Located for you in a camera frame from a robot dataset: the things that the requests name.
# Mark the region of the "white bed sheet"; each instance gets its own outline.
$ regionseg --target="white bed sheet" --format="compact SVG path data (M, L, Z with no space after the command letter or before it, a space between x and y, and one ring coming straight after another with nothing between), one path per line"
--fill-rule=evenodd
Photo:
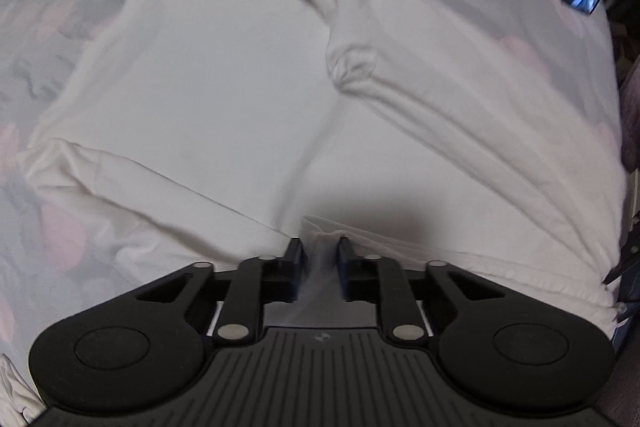
M616 153L620 142L617 92L602 8L585 18L557 0L442 1L548 78ZM83 45L101 33L124 0L0 2L0 351L27 375L28 349L47 325L134 284L96 259L78 221L38 201L15 171L15 152L25 145L37 116L65 86ZM441 169L444 175L449 166L442 162L438 166L435 160L431 168ZM443 204L450 204L450 209L441 211ZM396 233L401 231L407 241L428 235L435 248L477 250L478 245L439 240L440 231L451 225L443 223L441 216L458 213L457 226L478 227L484 234L495 230L497 241L514 241L517 248L518 231L503 230L484 208L465 208L465 201L441 201L435 195L432 205L433 219L427 226L412 219L410 208L400 208ZM338 218L344 223L386 233L387 223L362 219L357 208L345 206L340 212Z

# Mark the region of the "black plastic device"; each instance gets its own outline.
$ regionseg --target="black plastic device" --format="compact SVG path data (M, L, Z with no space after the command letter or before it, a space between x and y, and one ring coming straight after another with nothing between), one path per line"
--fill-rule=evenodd
M294 302L303 282L297 239L282 257L195 263L52 325L30 352L48 406L34 425L613 425L592 407L614 354L591 323L443 262L358 257L347 238L336 265L377 328L263 327L263 306Z

